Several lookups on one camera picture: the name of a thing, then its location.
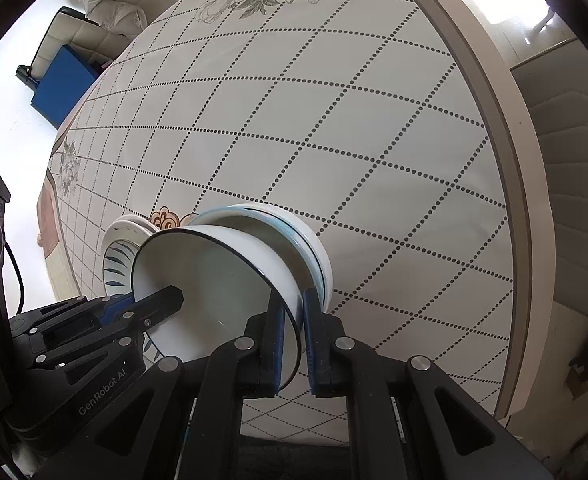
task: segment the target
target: white bowl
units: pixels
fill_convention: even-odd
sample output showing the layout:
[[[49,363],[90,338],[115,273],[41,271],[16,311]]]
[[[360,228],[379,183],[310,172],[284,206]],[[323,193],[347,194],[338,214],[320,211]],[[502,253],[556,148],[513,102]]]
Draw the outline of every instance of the white bowl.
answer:
[[[282,207],[259,202],[239,204],[239,206],[249,210],[263,211],[280,218],[289,224],[290,227],[292,227],[292,229],[294,229],[303,238],[303,240],[306,241],[308,246],[312,249],[312,253],[314,254],[314,257],[321,269],[321,274],[325,285],[325,299],[321,302],[321,305],[323,306],[323,312],[327,312],[330,306],[330,301],[332,299],[332,292],[334,291],[334,279],[332,276],[332,265],[330,264],[330,258],[327,256],[327,252],[325,251],[321,240],[319,240],[318,236],[316,236],[316,233],[298,216],[287,211],[286,209],[283,209]]]
[[[292,318],[302,322],[302,299],[287,265],[265,243],[234,229],[186,226],[149,237],[133,264],[134,299],[139,301],[167,285],[183,291],[183,305],[148,335],[164,355],[183,361],[207,356],[243,335],[247,319],[266,311],[273,290],[283,298]],[[286,354],[296,354],[292,329],[285,333]],[[284,358],[285,373],[290,371],[286,362],[290,360]]]
[[[108,296],[129,294],[132,291],[134,256],[138,248],[151,235],[152,231],[126,217],[116,219],[107,228],[101,241],[101,256],[103,257],[103,285]]]
[[[280,256],[290,269],[301,291],[314,286],[318,291],[320,304],[324,306],[326,298],[327,304],[329,304],[332,289],[325,290],[327,272],[323,272],[319,258],[306,239],[292,225],[282,219],[283,213],[287,213],[287,211],[277,207],[263,211],[250,206],[251,204],[241,204],[209,210],[195,216],[189,225],[219,225],[255,236]],[[310,231],[308,235],[316,238],[306,224],[304,227]],[[331,269],[329,279],[331,287]]]

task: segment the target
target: beige table border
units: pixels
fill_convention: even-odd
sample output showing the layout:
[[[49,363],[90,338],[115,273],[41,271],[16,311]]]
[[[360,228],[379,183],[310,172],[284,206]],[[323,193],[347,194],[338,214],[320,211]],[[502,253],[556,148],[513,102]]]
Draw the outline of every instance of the beige table border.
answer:
[[[522,410],[548,333],[556,249],[536,133],[512,74],[461,0],[414,0],[441,34],[481,112],[498,162],[512,234],[514,308],[494,416]]]

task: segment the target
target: round table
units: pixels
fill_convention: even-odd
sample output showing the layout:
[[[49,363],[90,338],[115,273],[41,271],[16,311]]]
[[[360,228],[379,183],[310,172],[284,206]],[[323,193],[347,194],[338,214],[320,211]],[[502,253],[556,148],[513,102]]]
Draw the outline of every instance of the round table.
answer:
[[[435,360],[497,417],[527,397],[553,288],[546,181],[459,0],[180,0],[72,113],[47,182],[88,296],[121,214],[169,227],[267,202],[317,232],[349,336]],[[303,359],[276,398],[246,401],[242,432],[345,445],[344,399],[311,397]]]

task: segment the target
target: tiled floor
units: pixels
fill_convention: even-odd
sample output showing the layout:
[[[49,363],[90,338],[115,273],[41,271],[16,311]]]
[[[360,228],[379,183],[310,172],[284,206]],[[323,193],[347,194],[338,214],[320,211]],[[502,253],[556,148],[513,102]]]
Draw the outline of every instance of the tiled floor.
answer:
[[[547,12],[547,6],[542,0],[463,2],[483,25],[509,67],[574,37],[574,33],[558,15],[554,15],[539,33],[533,33],[533,27]]]

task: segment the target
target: plate with blue pattern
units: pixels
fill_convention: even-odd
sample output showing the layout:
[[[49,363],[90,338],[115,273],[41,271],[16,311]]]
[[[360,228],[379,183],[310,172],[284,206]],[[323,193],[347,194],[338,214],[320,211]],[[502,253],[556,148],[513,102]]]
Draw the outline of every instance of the plate with blue pattern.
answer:
[[[108,296],[132,291],[134,256],[152,231],[139,223],[119,218],[105,232],[101,243],[103,284]]]

